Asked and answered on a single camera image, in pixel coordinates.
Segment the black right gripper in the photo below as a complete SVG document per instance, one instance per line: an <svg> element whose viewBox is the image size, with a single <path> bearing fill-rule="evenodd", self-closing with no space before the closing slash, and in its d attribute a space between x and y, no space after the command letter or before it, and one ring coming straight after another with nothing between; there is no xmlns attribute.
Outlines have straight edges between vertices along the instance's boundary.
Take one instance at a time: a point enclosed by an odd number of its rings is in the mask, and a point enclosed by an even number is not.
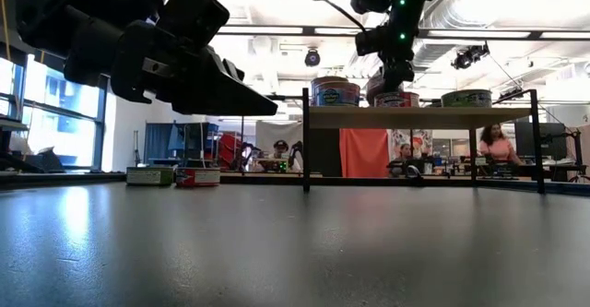
<svg viewBox="0 0 590 307"><path fill-rule="evenodd" d="M383 90L385 92L398 91L403 82L414 80L414 71L410 61L386 59L382 67Z"/></svg>

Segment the silver-lid red-label seafood can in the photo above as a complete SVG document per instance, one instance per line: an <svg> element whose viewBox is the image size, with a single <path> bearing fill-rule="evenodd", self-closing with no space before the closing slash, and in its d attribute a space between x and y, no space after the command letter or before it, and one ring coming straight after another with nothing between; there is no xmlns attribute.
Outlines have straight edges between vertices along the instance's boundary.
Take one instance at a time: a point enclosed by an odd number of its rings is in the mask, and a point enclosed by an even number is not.
<svg viewBox="0 0 590 307"><path fill-rule="evenodd" d="M384 78L381 74L372 76L366 84L366 101L374 105L374 98L384 92Z"/></svg>
<svg viewBox="0 0 590 307"><path fill-rule="evenodd" d="M375 107L419 107L419 94L405 91L385 92L376 95L373 104Z"/></svg>
<svg viewBox="0 0 590 307"><path fill-rule="evenodd" d="M217 186L220 184L219 168L177 168L178 187Z"/></svg>

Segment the silver-lid green-label seafood can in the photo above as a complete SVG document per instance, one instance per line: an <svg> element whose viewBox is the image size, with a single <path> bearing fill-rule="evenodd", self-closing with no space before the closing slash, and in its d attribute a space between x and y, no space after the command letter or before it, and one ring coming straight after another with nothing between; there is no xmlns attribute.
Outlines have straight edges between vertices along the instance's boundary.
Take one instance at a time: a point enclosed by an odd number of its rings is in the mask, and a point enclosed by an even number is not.
<svg viewBox="0 0 590 307"><path fill-rule="evenodd" d="M483 107L491 106L491 92L486 89L464 89L448 92L441 97L443 107Z"/></svg>

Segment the gold-lid green-label seafood can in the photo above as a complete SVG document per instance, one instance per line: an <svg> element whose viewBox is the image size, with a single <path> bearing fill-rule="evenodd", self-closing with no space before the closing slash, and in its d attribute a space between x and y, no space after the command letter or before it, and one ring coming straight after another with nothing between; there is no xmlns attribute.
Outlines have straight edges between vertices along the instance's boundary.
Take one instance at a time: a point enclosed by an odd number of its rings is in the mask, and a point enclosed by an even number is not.
<svg viewBox="0 0 590 307"><path fill-rule="evenodd" d="M128 167L125 182L128 185L165 186L174 181L172 167Z"/></svg>

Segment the wooden shelf with black legs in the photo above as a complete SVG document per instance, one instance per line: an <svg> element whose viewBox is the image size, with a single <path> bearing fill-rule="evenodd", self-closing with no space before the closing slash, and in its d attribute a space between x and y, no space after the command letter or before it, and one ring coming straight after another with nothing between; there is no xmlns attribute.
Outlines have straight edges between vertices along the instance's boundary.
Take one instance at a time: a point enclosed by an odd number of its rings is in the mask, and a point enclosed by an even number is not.
<svg viewBox="0 0 590 307"><path fill-rule="evenodd" d="M500 108L497 105L517 97L528 95L530 107ZM533 118L532 132L534 141L535 173L537 192L546 193L544 169L541 154L540 122L538 120L538 96L534 89L523 90L505 98L496 100L493 108L482 107L312 107L309 90L302 91L302 124L303 124L303 174L302 189L310 191L312 185L310 168L310 135L313 128L339 129L363 128L382 129L387 127L428 130L467 130L469 132L470 180L477 182L475 156L476 131L493 123L506 122L518 118Z"/></svg>

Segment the red background machine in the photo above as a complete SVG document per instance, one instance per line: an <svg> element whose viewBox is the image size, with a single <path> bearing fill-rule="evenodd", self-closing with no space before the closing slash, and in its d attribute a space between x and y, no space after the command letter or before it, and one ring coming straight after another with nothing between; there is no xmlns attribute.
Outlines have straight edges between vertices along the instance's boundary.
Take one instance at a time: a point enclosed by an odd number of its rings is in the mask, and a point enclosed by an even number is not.
<svg viewBox="0 0 590 307"><path fill-rule="evenodd" d="M242 163L242 135L224 132L218 140L218 165L223 171L238 171Z"/></svg>

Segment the white cloth banner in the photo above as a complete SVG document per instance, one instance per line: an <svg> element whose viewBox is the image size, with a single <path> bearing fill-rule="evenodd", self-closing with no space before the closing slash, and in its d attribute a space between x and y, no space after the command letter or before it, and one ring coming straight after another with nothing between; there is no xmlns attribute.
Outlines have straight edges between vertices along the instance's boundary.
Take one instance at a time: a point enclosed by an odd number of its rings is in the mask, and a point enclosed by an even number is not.
<svg viewBox="0 0 590 307"><path fill-rule="evenodd" d="M275 153L274 145L278 141L284 141L289 149L282 158L287 159L292 146L303 141L302 131L302 123L275 124L258 121L255 125L255 146L268 158Z"/></svg>

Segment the blue partition curtain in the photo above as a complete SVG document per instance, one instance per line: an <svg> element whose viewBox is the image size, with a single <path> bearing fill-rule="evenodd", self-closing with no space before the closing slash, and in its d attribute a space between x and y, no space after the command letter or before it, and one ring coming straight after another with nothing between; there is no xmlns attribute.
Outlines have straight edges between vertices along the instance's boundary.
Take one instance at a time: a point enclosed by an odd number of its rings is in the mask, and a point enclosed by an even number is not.
<svg viewBox="0 0 590 307"><path fill-rule="evenodd" d="M179 158L184 149L181 124L146 123L144 160Z"/></svg>

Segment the black background panel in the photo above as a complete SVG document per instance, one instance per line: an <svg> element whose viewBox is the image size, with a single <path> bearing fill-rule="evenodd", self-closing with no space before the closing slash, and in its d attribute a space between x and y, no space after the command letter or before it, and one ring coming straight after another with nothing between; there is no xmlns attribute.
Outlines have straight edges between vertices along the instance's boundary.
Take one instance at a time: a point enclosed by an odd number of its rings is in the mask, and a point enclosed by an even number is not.
<svg viewBox="0 0 590 307"><path fill-rule="evenodd" d="M341 157L338 129L310 131L310 167L324 177L341 177Z"/></svg>

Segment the black background monitor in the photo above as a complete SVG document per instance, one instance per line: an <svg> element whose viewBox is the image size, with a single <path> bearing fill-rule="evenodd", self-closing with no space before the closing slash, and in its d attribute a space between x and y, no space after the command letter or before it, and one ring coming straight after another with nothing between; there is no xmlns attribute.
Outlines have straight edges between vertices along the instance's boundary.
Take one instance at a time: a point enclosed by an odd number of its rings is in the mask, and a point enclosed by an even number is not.
<svg viewBox="0 0 590 307"><path fill-rule="evenodd" d="M535 156L533 125L531 123L515 123L516 153L521 157ZM540 149L543 157L554 160L567 157L565 126L557 123L540 123Z"/></svg>

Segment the large glass window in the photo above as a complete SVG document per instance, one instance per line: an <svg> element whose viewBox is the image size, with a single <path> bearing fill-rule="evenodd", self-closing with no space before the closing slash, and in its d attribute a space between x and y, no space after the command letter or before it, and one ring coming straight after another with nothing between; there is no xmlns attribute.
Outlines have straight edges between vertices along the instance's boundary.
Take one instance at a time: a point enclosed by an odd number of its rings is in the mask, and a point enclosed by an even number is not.
<svg viewBox="0 0 590 307"><path fill-rule="evenodd" d="M0 118L24 125L7 133L19 155L50 148L68 171L99 169L105 105L103 89L70 82L31 54L24 65L0 58Z"/></svg>

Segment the black background chair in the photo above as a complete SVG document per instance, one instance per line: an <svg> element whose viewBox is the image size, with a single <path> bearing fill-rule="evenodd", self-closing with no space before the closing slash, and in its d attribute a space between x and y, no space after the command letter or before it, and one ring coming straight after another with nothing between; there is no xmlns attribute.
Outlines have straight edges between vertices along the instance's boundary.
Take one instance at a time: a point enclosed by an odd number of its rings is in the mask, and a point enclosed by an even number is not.
<svg viewBox="0 0 590 307"><path fill-rule="evenodd" d="M37 155L21 151L0 151L0 171L22 171L25 173L65 173L65 168L52 148Z"/></svg>

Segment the black background stand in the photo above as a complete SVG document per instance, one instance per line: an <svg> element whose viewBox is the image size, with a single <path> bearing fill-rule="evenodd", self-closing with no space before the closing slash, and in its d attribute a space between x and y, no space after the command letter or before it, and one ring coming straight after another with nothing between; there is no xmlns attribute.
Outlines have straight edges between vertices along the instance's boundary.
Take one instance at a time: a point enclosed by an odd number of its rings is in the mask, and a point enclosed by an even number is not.
<svg viewBox="0 0 590 307"><path fill-rule="evenodd" d="M582 179L590 181L590 176L586 174L587 166L583 163L583 154L582 154L582 141L581 141L581 134L582 132L579 129L570 130L569 132L564 132L557 135L546 135L546 140L548 142L552 142L554 139L557 138L572 138L574 144L574 164L558 164L555 163L553 165L549 165L549 171L553 176L557 174L557 171L576 171L574 177L568 180L568 183L579 183Z"/></svg>

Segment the background black frame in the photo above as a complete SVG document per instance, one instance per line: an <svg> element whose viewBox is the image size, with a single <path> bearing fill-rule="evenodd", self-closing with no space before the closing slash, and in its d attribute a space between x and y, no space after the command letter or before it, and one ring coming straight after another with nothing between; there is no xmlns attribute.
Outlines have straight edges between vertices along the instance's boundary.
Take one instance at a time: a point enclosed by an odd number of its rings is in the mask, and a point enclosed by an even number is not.
<svg viewBox="0 0 590 307"><path fill-rule="evenodd" d="M263 165L267 161L264 153L255 146L255 125L258 121L275 124L302 123L302 99L295 96L271 95L270 99L277 105L277 112L274 115L246 116L240 118L242 135L242 163L241 171L266 172ZM297 160L303 169L303 141L294 144L299 147Z"/></svg>

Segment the colourful wall poster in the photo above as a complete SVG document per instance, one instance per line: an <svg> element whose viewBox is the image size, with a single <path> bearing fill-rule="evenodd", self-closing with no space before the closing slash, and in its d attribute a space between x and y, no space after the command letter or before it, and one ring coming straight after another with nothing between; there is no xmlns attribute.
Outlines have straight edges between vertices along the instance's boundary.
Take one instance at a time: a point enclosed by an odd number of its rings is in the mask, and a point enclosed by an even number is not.
<svg viewBox="0 0 590 307"><path fill-rule="evenodd" d="M424 129L392 129L387 131L388 153L394 160L402 144L412 147L413 158L421 158L432 154L432 131Z"/></svg>

